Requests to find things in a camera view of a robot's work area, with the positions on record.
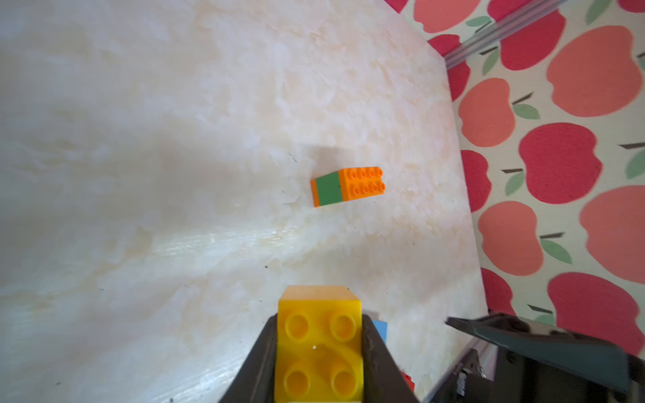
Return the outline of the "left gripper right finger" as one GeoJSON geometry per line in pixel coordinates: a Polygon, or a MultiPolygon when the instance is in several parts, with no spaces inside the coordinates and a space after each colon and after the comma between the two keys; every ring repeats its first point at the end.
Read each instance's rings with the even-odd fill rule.
{"type": "Polygon", "coordinates": [[[374,322],[362,316],[361,354],[364,361],[365,403],[418,403],[374,322]]]}

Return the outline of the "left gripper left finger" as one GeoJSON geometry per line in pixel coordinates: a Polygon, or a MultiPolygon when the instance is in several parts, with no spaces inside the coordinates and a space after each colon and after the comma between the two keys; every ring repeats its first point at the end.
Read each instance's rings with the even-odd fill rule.
{"type": "Polygon", "coordinates": [[[277,315],[270,317],[256,339],[221,403],[275,402],[277,315]]]}

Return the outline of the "light blue lego brick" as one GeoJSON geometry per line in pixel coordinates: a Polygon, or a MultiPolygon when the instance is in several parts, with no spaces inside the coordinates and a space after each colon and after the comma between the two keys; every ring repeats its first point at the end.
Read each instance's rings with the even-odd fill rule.
{"type": "Polygon", "coordinates": [[[387,340],[388,324],[386,322],[383,322],[381,320],[376,320],[376,319],[373,319],[372,322],[376,328],[376,331],[381,336],[383,343],[385,344],[387,340]]]}

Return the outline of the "yellow lego brick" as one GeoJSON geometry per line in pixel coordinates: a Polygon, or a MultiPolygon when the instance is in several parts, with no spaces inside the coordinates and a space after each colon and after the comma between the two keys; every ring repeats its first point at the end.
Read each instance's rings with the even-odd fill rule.
{"type": "Polygon", "coordinates": [[[362,303],[338,285],[289,285],[278,302],[276,402],[360,402],[362,303]]]}

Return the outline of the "orange lego plate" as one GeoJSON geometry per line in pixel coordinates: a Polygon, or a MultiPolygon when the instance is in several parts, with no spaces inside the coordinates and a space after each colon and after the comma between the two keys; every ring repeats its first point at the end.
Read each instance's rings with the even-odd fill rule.
{"type": "Polygon", "coordinates": [[[386,191],[383,171],[378,166],[346,168],[338,173],[344,202],[379,196],[386,191]]]}
{"type": "Polygon", "coordinates": [[[313,204],[316,208],[319,208],[321,204],[320,204],[320,198],[319,198],[319,193],[317,189],[317,180],[313,179],[312,181],[310,181],[310,185],[312,190],[313,204]]]}

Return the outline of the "green square lego brick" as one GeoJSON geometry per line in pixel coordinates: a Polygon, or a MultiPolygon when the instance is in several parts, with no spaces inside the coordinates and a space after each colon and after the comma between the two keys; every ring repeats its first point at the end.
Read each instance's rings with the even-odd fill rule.
{"type": "Polygon", "coordinates": [[[318,207],[344,201],[340,175],[337,171],[315,179],[314,185],[317,191],[316,205],[318,207]]]}

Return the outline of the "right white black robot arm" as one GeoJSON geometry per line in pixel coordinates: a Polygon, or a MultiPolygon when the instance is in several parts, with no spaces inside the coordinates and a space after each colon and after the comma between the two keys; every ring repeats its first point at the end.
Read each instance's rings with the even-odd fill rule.
{"type": "Polygon", "coordinates": [[[474,337],[427,402],[642,402],[644,362],[581,333],[497,313],[450,317],[474,337]]]}

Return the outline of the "red lego brick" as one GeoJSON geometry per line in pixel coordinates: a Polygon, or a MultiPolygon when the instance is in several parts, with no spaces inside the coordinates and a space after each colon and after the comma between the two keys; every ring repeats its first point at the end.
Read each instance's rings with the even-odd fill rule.
{"type": "Polygon", "coordinates": [[[415,391],[416,384],[413,382],[413,379],[411,378],[411,376],[409,376],[409,375],[408,375],[407,373],[405,373],[404,371],[401,371],[401,376],[403,377],[403,379],[404,379],[404,381],[406,382],[406,384],[407,384],[407,386],[409,387],[409,389],[410,389],[412,392],[414,392],[414,391],[415,391]]]}

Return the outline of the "right aluminium frame post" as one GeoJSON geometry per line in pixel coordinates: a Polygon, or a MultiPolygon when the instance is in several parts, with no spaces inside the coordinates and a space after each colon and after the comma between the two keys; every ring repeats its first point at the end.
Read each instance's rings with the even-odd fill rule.
{"type": "Polygon", "coordinates": [[[514,35],[517,31],[557,11],[564,3],[566,3],[566,0],[533,1],[516,12],[510,13],[501,21],[493,21],[491,25],[487,25],[482,31],[474,34],[465,43],[445,55],[446,68],[450,70],[466,61],[472,55],[482,52],[490,44],[497,43],[497,41],[514,35]]]}

